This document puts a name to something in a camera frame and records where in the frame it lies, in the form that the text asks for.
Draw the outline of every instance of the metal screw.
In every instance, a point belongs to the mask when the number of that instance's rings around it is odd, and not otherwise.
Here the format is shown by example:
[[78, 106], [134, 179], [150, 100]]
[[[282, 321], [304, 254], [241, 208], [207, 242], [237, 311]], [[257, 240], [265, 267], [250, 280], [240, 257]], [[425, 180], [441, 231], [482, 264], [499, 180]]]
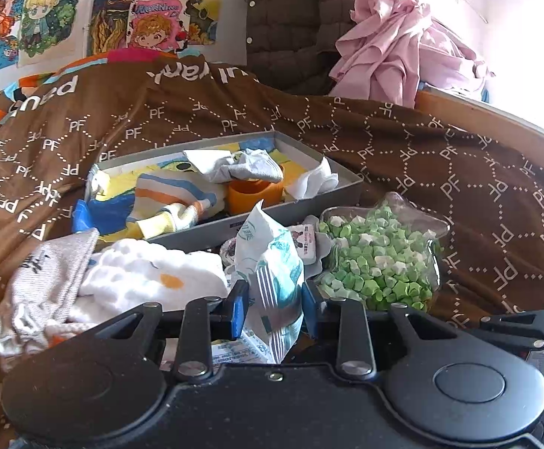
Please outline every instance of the metal screw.
[[341, 370], [351, 376], [366, 376], [372, 373], [372, 367], [365, 361], [345, 361]]
[[178, 373], [184, 376], [201, 376], [207, 373], [207, 367], [201, 361], [185, 361], [178, 366]]

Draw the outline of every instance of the pink clothing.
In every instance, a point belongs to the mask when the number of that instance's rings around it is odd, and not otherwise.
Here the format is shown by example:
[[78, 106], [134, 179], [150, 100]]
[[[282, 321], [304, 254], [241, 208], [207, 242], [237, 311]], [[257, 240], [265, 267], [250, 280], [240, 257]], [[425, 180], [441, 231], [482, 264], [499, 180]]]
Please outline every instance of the pink clothing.
[[337, 41], [332, 96], [414, 107], [420, 79], [443, 89], [479, 91], [486, 63], [418, 0], [355, 0], [357, 23]]

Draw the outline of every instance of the striped cloth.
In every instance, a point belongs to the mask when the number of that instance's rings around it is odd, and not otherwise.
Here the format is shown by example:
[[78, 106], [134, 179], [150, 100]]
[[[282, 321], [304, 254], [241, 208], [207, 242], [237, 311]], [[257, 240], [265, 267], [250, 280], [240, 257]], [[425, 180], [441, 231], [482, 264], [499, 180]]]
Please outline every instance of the striped cloth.
[[161, 212], [165, 206], [183, 204], [195, 208], [196, 223], [222, 211], [225, 194], [225, 186], [212, 184], [196, 172], [151, 171], [139, 175], [135, 206], [126, 221], [145, 220]]

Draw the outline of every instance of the orange cup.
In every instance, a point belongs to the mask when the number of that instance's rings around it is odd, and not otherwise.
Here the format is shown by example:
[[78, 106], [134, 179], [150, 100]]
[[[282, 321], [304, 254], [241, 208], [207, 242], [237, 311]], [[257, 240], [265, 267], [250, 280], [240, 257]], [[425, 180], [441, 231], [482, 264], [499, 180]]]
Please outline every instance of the orange cup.
[[226, 195], [228, 212], [232, 214], [232, 216], [249, 213], [255, 204], [262, 199], [264, 200], [264, 208], [274, 206], [282, 200], [282, 191], [284, 188], [284, 180], [280, 181], [278, 184], [261, 180], [233, 180], [228, 184], [228, 194]]

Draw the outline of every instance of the open cardboard box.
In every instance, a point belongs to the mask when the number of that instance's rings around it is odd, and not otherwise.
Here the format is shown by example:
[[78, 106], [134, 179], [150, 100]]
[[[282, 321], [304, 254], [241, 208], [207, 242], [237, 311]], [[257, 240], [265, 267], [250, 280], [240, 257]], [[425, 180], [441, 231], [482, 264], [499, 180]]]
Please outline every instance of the open cardboard box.
[[[224, 145], [228, 143], [245, 142], [262, 138], [274, 139], [276, 148], [280, 153], [306, 170], [315, 168], [324, 156], [307, 145], [277, 131], [245, 133], [196, 140], [195, 142], [178, 143], [177, 145], [154, 148], [153, 150], [95, 164], [91, 168], [87, 180], [85, 201], [88, 202], [94, 199], [99, 190], [100, 185], [97, 180], [98, 171], [105, 171], [110, 177], [114, 177], [140, 167], [165, 162], [166, 156], [177, 154], [183, 150], [220, 149], [224, 148]], [[358, 204], [363, 179], [349, 171], [349, 169], [334, 162], [334, 160], [328, 159], [328, 163], [332, 172], [338, 174], [339, 182], [336, 189], [320, 194], [312, 199], [287, 201], [265, 208], [266, 213], [280, 224], [289, 226], [300, 223], [309, 214], [319, 216], [325, 209], [333, 206], [354, 206]], [[246, 213], [210, 221], [193, 226], [187, 230], [160, 235], [151, 238], [149, 241], [163, 245], [170, 250], [183, 250], [186, 252], [218, 247], [224, 241], [236, 236], [248, 215]]]

